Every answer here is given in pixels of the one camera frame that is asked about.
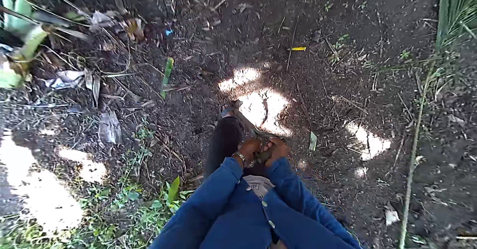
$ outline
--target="yellow object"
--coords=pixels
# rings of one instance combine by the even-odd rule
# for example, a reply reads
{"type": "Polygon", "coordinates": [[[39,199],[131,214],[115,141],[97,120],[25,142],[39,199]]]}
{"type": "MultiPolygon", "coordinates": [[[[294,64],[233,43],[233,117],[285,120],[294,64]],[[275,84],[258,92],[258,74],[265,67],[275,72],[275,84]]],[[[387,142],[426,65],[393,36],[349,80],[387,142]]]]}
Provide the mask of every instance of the yellow object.
{"type": "Polygon", "coordinates": [[[293,47],[292,51],[306,51],[306,47],[293,47]]]}

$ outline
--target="small seedling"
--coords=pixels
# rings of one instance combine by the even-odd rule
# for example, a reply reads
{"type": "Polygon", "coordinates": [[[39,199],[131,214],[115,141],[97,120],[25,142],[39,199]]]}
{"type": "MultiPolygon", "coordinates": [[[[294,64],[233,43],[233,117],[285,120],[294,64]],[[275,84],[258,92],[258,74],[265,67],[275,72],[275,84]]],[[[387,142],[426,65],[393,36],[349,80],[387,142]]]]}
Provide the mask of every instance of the small seedling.
{"type": "Polygon", "coordinates": [[[332,6],[333,6],[333,3],[330,3],[330,1],[327,1],[325,4],[325,12],[329,12],[332,6]]]}
{"type": "Polygon", "coordinates": [[[359,6],[360,9],[364,10],[366,8],[366,3],[368,3],[366,0],[364,0],[361,5],[359,6]]]}
{"type": "Polygon", "coordinates": [[[410,56],[411,56],[411,52],[410,52],[410,51],[406,51],[406,50],[403,50],[403,51],[401,52],[401,54],[399,55],[399,57],[400,57],[401,59],[407,59],[407,58],[409,58],[410,56]]]}

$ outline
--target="sunlight patch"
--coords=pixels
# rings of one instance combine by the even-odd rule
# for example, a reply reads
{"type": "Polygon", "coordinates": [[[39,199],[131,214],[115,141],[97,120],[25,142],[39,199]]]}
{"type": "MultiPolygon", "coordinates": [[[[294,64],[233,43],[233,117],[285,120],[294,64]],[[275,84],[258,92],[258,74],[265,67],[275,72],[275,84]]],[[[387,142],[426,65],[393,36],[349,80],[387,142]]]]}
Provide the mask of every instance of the sunlight patch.
{"type": "Polygon", "coordinates": [[[260,72],[256,68],[242,68],[234,72],[231,79],[219,82],[218,87],[221,91],[230,91],[236,87],[242,86],[248,82],[255,81],[260,77],[260,72]]]}
{"type": "Polygon", "coordinates": [[[92,161],[93,155],[91,153],[61,147],[58,150],[58,155],[62,158],[81,163],[80,176],[83,180],[91,183],[103,183],[106,167],[104,163],[92,161]]]}
{"type": "Polygon", "coordinates": [[[289,105],[286,98],[271,88],[255,91],[238,98],[239,110],[259,129],[279,136],[291,136],[291,130],[280,124],[279,115],[289,105]]]}
{"type": "Polygon", "coordinates": [[[358,167],[355,170],[355,176],[356,178],[365,178],[366,174],[368,173],[368,168],[367,167],[358,167]]]}
{"type": "Polygon", "coordinates": [[[47,233],[77,227],[83,211],[56,175],[48,170],[30,170],[36,159],[30,149],[16,145],[5,132],[0,146],[0,162],[7,168],[12,195],[23,197],[24,208],[47,233]]]}
{"type": "Polygon", "coordinates": [[[358,140],[358,143],[354,144],[354,149],[361,154],[363,161],[369,161],[391,147],[389,139],[382,139],[353,122],[347,124],[345,128],[358,140]]]}

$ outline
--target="blue shirt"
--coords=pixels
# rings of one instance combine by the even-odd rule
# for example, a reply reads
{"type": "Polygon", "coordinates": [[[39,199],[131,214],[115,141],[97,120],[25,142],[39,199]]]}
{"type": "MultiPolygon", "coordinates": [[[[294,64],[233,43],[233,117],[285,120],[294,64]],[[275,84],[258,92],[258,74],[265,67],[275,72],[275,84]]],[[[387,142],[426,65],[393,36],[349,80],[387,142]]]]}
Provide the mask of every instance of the blue shirt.
{"type": "Polygon", "coordinates": [[[266,249],[271,231],[292,248],[360,249],[282,157],[266,169],[275,185],[263,200],[247,190],[233,158],[207,178],[164,226],[151,249],[266,249]]]}

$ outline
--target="person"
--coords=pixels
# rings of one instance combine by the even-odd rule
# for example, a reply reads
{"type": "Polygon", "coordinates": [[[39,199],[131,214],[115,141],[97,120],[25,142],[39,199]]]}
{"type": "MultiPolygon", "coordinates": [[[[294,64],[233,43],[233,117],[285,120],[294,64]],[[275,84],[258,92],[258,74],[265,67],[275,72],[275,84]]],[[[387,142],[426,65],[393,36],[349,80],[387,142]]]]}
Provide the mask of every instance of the person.
{"type": "Polygon", "coordinates": [[[221,107],[207,151],[205,181],[161,230],[151,249],[360,249],[289,167],[279,138],[260,147],[248,139],[228,105],[221,107]],[[245,168],[271,150],[261,167],[245,168]]]}

